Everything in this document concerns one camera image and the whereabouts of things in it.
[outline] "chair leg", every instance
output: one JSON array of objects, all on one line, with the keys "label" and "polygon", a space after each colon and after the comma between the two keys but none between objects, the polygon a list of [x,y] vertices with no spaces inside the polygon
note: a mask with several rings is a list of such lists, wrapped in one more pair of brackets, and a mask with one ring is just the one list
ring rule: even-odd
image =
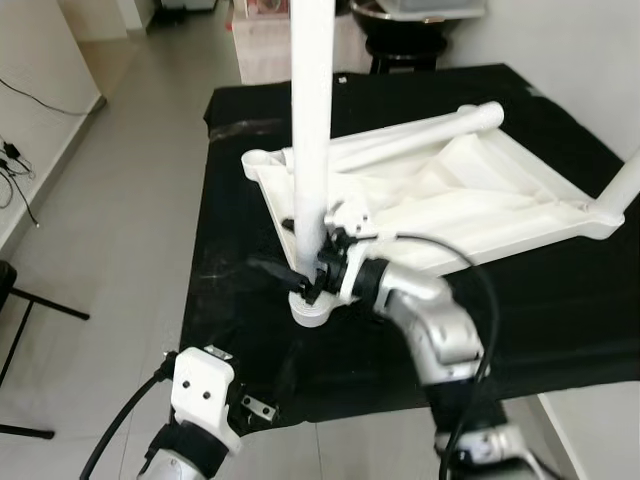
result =
[{"label": "chair leg", "polygon": [[89,320],[89,314],[79,312],[69,307],[65,307],[64,305],[60,305],[59,303],[52,302],[51,300],[47,300],[46,298],[39,297],[37,295],[33,295],[32,293],[27,293],[18,288],[12,288],[11,293],[13,293],[16,297],[25,298],[31,302],[39,303],[40,305],[44,305],[45,307],[52,308],[53,310],[58,310],[59,312],[66,313],[67,315],[71,315],[72,317],[79,318],[81,320]]},{"label": "chair leg", "polygon": [[423,60],[414,67],[416,72],[434,72],[438,64],[438,57],[434,56],[431,59]]},{"label": "chair leg", "polygon": [[31,428],[14,427],[12,425],[0,424],[0,433],[7,435],[21,435],[23,437],[44,438],[51,440],[56,432],[51,430],[33,430]]},{"label": "chair leg", "polygon": [[4,361],[4,365],[2,366],[2,373],[0,373],[0,386],[2,385],[2,382],[4,382],[4,377],[7,376],[9,366],[11,365],[11,360],[13,359],[13,355],[16,353],[18,342],[20,341],[22,332],[24,332],[24,327],[27,325],[27,320],[29,319],[29,314],[31,313],[32,308],[33,301],[30,301],[27,309],[24,312],[24,315],[22,315],[22,321],[20,322],[20,326],[18,327],[18,332],[16,333],[16,336],[13,339],[13,343],[11,344],[11,348],[9,349],[9,355],[7,355],[7,359]]},{"label": "chair leg", "polygon": [[376,75],[378,70],[380,69],[380,60],[376,57],[371,59],[371,70],[369,70],[369,75]]},{"label": "chair leg", "polygon": [[391,70],[391,64],[387,60],[380,61],[380,68],[378,68],[378,73],[386,74]]}]

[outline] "table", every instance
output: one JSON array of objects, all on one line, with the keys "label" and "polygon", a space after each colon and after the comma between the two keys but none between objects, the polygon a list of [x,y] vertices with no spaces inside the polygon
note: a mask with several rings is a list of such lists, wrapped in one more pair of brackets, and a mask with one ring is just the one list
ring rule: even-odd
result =
[{"label": "table", "polygon": [[[558,105],[505,65],[434,73],[334,78],[332,136],[497,100],[503,130],[591,196],[621,161]],[[210,147],[181,346],[215,344],[240,361],[248,393],[279,403],[277,426],[426,405],[399,332],[357,304],[307,330],[287,295],[243,267],[247,256],[284,260],[258,185],[240,156],[291,145],[290,84],[222,88],[205,120]],[[637,380],[640,203],[606,241],[576,238],[487,264],[503,327],[485,392],[496,398]],[[481,290],[449,275],[486,338]]]}]

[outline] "chair backrest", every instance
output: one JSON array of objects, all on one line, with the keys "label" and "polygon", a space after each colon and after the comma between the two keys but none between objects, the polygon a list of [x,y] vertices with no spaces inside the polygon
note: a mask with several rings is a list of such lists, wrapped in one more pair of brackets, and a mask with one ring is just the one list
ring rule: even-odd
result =
[{"label": "chair backrest", "polygon": [[7,301],[17,277],[16,269],[9,262],[0,260],[0,310],[4,307],[4,302]]}]

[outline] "black stool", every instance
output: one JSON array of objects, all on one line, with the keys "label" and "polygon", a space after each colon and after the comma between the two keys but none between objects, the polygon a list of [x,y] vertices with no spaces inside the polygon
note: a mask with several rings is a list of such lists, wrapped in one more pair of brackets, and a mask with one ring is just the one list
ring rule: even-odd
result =
[{"label": "black stool", "polygon": [[432,34],[397,37],[369,36],[367,52],[373,57],[371,75],[389,73],[393,67],[408,67],[414,71],[436,69],[438,56],[447,48],[447,40],[434,30]]},{"label": "black stool", "polygon": [[[20,341],[20,337],[24,333],[24,327],[27,325],[27,320],[29,319],[29,314],[31,313],[31,309],[34,304],[44,305],[45,307],[52,308],[54,310],[58,310],[59,312],[66,313],[73,317],[77,317],[81,320],[89,320],[89,314],[78,312],[77,310],[73,310],[69,307],[65,307],[64,305],[60,305],[58,303],[54,303],[51,300],[47,300],[46,298],[38,297],[37,295],[33,295],[31,293],[27,293],[23,290],[19,290],[14,288],[13,284],[17,278],[16,270],[9,265],[9,263],[0,260],[0,310],[4,307],[5,302],[7,301],[7,297],[9,294],[15,295],[16,297],[24,298],[29,301],[27,305],[27,309],[22,315],[22,321],[20,322],[20,326],[18,327],[18,332],[16,333],[15,338],[13,339],[13,343],[11,344],[11,348],[9,349],[9,355],[2,366],[2,372],[0,373],[0,386],[2,386],[2,382],[9,371],[9,366],[11,365],[11,360],[13,359],[13,355],[16,352],[16,348],[18,347],[18,342]],[[0,424],[0,433],[6,433],[9,435],[22,435],[24,437],[35,437],[35,438],[44,438],[50,440],[55,435],[55,432],[51,430],[33,430],[31,428],[23,428],[23,427],[15,427],[12,425],[3,425]]]}]

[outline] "baseboard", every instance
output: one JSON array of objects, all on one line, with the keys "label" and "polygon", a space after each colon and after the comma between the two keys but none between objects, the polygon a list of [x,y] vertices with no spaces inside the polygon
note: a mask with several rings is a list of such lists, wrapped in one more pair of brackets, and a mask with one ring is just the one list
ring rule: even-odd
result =
[{"label": "baseboard", "polygon": [[554,417],[545,394],[527,397],[527,406],[538,422],[544,440],[553,453],[553,457],[562,472],[563,478],[568,480],[588,480],[580,462],[569,444],[569,440],[562,431],[561,425]]},{"label": "baseboard", "polygon": [[129,37],[129,40],[131,40],[132,42],[139,42],[140,40],[144,40],[145,38],[147,38],[147,28],[148,27],[127,30],[127,36]]},{"label": "baseboard", "polygon": [[[107,99],[102,95],[100,95],[89,110],[100,108],[101,105],[106,103],[107,103]],[[53,168],[51,169],[51,172],[43,180],[42,185],[40,186],[35,196],[31,200],[31,203],[29,204],[31,207],[31,211],[33,212],[36,218],[38,218],[38,212],[40,211],[40,208],[44,204],[44,201],[51,193],[51,190],[53,189],[54,185],[62,175],[62,172],[64,171],[69,161],[73,158],[73,155],[78,150],[80,143],[86,137],[87,132],[89,131],[89,128],[91,127],[91,125],[93,124],[93,122],[95,121],[98,115],[100,115],[100,112],[96,112],[95,114],[92,114],[92,115],[86,115],[84,117],[84,119],[82,120],[82,123],[79,125],[73,137],[71,137],[71,140],[69,141],[64,151],[60,155],[60,158],[54,164]],[[4,243],[4,245],[2,245],[2,247],[0,247],[0,259],[3,259],[3,260],[11,259],[14,252],[18,248],[18,245],[20,245],[20,242],[22,241],[24,235],[27,233],[27,231],[30,228],[36,228],[36,227],[31,222],[31,218],[29,217],[29,215],[27,215],[27,212],[25,209],[22,216],[20,217],[20,220],[18,220],[18,223],[16,224],[15,228],[11,231],[11,233],[7,237],[6,242]]]}]

